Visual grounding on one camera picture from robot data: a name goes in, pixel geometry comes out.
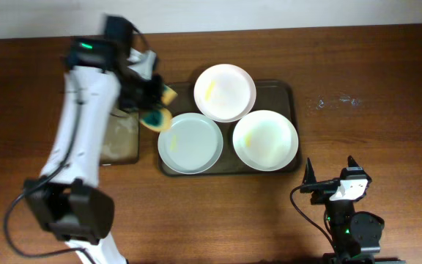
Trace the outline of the green yellow sponge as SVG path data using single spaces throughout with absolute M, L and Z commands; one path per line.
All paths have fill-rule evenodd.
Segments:
M 153 110 L 141 111 L 140 123 L 151 131 L 166 131 L 171 127 L 172 113 L 167 109 L 177 97 L 177 93 L 170 87 L 163 85 L 160 104 Z

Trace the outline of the pale grey plate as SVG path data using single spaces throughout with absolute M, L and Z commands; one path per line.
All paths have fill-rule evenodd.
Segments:
M 218 125 L 198 113 L 172 118 L 171 127 L 158 137 L 162 162 L 175 172 L 194 175 L 210 169 L 223 151 L 223 135 Z

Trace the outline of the pink white plate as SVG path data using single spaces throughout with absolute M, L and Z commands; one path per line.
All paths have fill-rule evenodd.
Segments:
M 244 117 L 256 102 L 256 85 L 241 67 L 213 65 L 196 79 L 193 99 L 199 111 L 217 122 Z

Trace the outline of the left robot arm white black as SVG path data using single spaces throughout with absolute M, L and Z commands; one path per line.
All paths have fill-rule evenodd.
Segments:
M 77 252 L 83 263 L 126 263 L 113 239 L 114 201 L 98 188 L 100 154 L 111 110 L 125 97 L 132 109 L 160 105 L 157 55 L 128 44 L 75 38 L 65 59 L 62 115 L 51 154 L 23 194 L 41 229 Z

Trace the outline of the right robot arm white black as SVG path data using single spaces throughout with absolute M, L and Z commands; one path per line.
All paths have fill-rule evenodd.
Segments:
M 371 177 L 353 157 L 339 177 L 318 181 L 307 161 L 301 191 L 311 194 L 312 205 L 324 205 L 324 224 L 333 252 L 322 257 L 323 263 L 374 263 L 380 252 L 385 222 L 379 216 L 356 211 L 354 204 L 365 197 Z

